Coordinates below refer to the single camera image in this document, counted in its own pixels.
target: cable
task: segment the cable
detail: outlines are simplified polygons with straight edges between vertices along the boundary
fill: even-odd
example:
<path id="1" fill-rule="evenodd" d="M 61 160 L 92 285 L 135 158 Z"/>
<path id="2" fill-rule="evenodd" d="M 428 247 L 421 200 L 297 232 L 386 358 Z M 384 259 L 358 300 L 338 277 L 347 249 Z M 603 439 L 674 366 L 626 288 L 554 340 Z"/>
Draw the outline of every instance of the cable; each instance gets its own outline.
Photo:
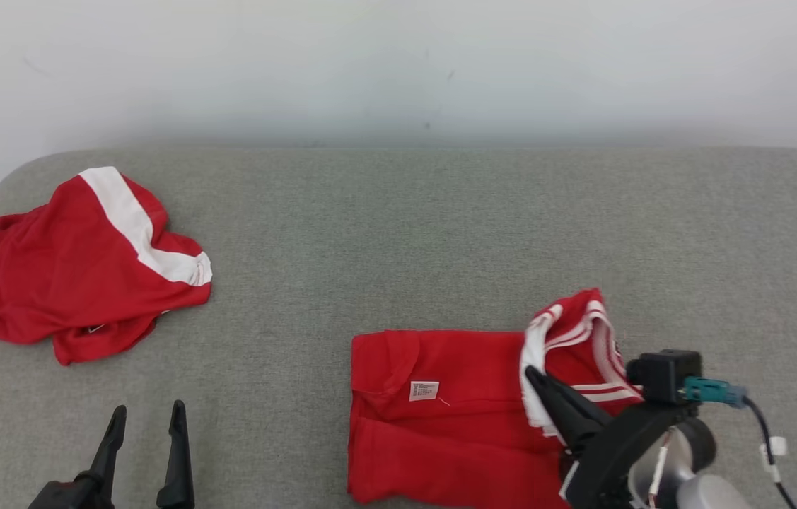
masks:
<path id="1" fill-rule="evenodd" d="M 753 399 L 744 396 L 743 401 L 744 404 L 749 406 L 750 410 L 753 411 L 753 415 L 757 417 L 757 421 L 760 422 L 760 428 L 763 430 L 763 441 L 764 444 L 766 444 L 766 456 L 769 458 L 769 466 L 772 467 L 772 479 L 774 483 L 776 483 L 776 489 L 779 490 L 780 495 L 783 499 L 785 499 L 785 503 L 787 503 L 791 509 L 797 509 L 797 506 L 793 500 L 791 500 L 791 496 L 785 491 L 785 486 L 782 486 L 782 479 L 779 476 L 779 468 L 776 467 L 776 455 L 772 454 L 772 443 L 769 437 L 769 425 L 766 424 L 766 418 L 763 416 L 763 411 L 760 410 L 760 407 L 753 402 Z"/>

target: teal connector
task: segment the teal connector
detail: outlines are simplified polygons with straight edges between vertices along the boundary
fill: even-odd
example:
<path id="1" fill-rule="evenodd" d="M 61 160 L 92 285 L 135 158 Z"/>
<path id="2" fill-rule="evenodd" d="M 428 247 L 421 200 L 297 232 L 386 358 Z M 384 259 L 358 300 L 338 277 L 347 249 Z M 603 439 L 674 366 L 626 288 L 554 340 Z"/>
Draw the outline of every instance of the teal connector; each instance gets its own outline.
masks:
<path id="1" fill-rule="evenodd" d="M 684 379 L 684 399 L 690 402 L 725 403 L 735 409 L 743 409 L 747 389 L 732 385 L 724 380 L 686 377 Z"/>

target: white wall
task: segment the white wall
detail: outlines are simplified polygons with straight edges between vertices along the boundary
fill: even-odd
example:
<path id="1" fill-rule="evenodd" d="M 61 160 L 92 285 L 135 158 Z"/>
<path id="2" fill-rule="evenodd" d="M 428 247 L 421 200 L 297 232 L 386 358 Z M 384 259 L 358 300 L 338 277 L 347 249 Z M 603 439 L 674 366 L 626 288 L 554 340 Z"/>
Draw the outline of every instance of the white wall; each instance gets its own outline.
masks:
<path id="1" fill-rule="evenodd" d="M 797 147 L 797 0 L 0 0 L 0 178 L 144 136 Z"/>

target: folded red shirt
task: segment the folded red shirt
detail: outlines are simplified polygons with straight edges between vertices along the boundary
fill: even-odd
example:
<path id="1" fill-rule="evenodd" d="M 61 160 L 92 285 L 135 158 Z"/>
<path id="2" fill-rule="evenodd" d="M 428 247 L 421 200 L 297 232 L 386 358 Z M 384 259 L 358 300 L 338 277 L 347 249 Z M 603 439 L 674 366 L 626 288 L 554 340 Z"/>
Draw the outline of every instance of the folded red shirt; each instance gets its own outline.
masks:
<path id="1" fill-rule="evenodd" d="M 528 331 L 531 337 L 542 331 L 546 370 L 612 415 L 641 401 L 619 370 L 599 290 L 548 306 Z M 567 507 L 559 497 L 563 445 L 551 421 L 528 419 L 522 399 L 524 347 L 524 332 L 357 336 L 352 496 L 362 503 L 407 496 L 478 509 Z"/>
<path id="2" fill-rule="evenodd" d="M 166 222 L 162 203 L 111 167 L 1 216 L 0 339 L 52 336 L 59 363 L 92 361 L 131 348 L 162 313 L 205 303 L 210 260 Z"/>

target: black cable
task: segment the black cable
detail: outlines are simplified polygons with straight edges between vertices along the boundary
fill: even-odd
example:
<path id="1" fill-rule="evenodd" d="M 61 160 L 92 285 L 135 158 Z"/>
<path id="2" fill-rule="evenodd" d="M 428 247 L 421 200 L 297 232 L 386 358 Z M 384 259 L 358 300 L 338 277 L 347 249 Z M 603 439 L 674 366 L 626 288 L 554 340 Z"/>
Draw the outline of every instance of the black cable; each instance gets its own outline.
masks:
<path id="1" fill-rule="evenodd" d="M 766 418 L 763 416 L 763 411 L 760 410 L 760 407 L 753 402 L 753 399 L 750 399 L 747 396 L 744 396 L 744 404 L 750 407 L 750 410 L 753 411 L 753 415 L 757 416 L 757 420 L 760 422 L 760 428 L 763 429 L 763 441 L 764 444 L 766 444 L 766 456 L 769 458 L 769 464 L 774 467 L 776 466 L 776 455 L 772 454 L 772 443 L 769 437 L 769 425 L 766 424 Z M 782 498 L 785 499 L 785 503 L 787 503 L 791 509 L 797 509 L 797 506 L 793 500 L 791 500 L 791 496 L 785 491 L 785 486 L 782 486 L 780 481 L 776 482 L 776 488 L 779 490 Z"/>

